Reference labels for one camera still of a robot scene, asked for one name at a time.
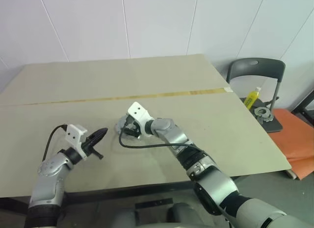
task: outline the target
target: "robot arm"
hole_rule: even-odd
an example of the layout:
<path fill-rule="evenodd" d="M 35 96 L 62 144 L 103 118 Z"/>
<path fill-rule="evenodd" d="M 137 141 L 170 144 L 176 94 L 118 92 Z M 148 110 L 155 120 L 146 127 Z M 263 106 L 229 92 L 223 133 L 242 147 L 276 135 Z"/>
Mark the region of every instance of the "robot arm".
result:
<path fill-rule="evenodd" d="M 242 196 L 233 180 L 172 119 L 154 119 L 137 102 L 128 109 L 128 115 L 127 120 L 136 122 L 141 134 L 154 135 L 172 144 L 169 147 L 172 154 L 195 182 L 194 191 L 208 213 L 224 215 L 235 228 L 310 227 L 261 200 Z"/>
<path fill-rule="evenodd" d="M 101 128 L 90 136 L 84 137 L 87 130 L 82 126 L 67 126 L 66 140 L 72 147 L 59 151 L 55 156 L 41 163 L 37 183 L 29 202 L 25 228 L 56 227 L 66 176 L 75 164 L 86 160 L 90 154 L 95 154 L 99 159 L 103 158 L 93 146 L 105 136 L 107 131 L 108 128 Z"/>

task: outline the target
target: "gray chair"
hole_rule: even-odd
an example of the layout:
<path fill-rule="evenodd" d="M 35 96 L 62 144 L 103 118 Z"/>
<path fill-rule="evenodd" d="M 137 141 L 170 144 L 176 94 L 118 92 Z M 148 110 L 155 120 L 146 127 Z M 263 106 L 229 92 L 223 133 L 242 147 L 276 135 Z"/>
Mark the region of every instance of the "gray chair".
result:
<path fill-rule="evenodd" d="M 276 89 L 271 101 L 262 102 L 258 99 L 252 109 L 251 112 L 253 113 L 254 108 L 256 107 L 266 107 L 270 104 L 270 111 L 272 111 L 274 107 L 275 101 L 279 98 L 277 97 L 279 87 L 281 81 L 284 76 L 286 65 L 281 60 L 274 60 L 274 59 L 267 59 L 267 58 L 244 58 L 233 61 L 229 65 L 228 74 L 226 81 L 230 83 L 231 79 L 239 76 L 247 76 L 247 75 L 254 75 L 254 76 L 265 76 L 277 79 Z M 274 120 L 271 122 L 264 122 L 262 127 L 266 130 L 266 132 L 277 132 L 282 130 L 281 124 L 278 120 L 274 117 Z"/>

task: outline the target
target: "table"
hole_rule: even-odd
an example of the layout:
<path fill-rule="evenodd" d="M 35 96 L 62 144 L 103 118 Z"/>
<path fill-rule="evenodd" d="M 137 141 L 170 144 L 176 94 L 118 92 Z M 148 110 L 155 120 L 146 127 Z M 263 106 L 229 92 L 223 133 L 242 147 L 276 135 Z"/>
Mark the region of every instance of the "table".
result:
<path fill-rule="evenodd" d="M 104 159 L 90 156 L 76 165 L 67 192 L 188 180 L 167 148 L 119 145 L 114 125 L 134 101 L 154 117 L 173 118 L 229 176 L 289 169 L 285 156 L 229 91 L 202 55 L 28 65 L 0 95 L 0 197 L 31 194 L 48 136 L 62 123 L 81 124 L 90 133 L 109 127 L 95 147 Z M 66 147 L 64 133 L 56 132 L 47 157 Z"/>

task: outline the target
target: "white wall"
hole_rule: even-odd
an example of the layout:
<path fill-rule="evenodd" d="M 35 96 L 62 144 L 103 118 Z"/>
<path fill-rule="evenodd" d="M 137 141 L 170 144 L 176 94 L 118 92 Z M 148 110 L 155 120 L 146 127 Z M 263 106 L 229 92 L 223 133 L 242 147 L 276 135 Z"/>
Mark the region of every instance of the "white wall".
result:
<path fill-rule="evenodd" d="M 27 63 L 204 53 L 226 73 L 242 57 L 283 60 L 277 107 L 314 86 L 314 0 L 0 0 L 0 89 Z M 231 83 L 239 96 L 270 78 Z"/>

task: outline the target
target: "gray floor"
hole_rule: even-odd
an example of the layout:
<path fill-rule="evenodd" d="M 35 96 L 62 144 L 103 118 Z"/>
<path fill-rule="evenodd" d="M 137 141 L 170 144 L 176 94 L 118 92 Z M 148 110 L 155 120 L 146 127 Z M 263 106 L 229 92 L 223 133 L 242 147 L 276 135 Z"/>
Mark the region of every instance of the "gray floor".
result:
<path fill-rule="evenodd" d="M 262 199 L 314 225 L 314 174 L 298 181 L 289 179 L 284 173 L 275 172 L 242 177 L 236 183 L 243 195 Z M 173 198 L 175 203 L 190 204 L 209 226 L 229 227 L 223 217 L 209 215 L 198 203 L 193 192 L 189 190 L 69 206 L 66 208 L 66 216 L 60 221 L 59 227 L 106 228 L 114 214 L 122 208 L 134 208 L 135 203 L 162 198 Z M 163 205 L 141 209 L 139 211 L 141 223 L 164 222 L 169 207 L 169 205 Z M 24 217 L 0 212 L 1 228 L 22 228 L 23 224 Z"/>

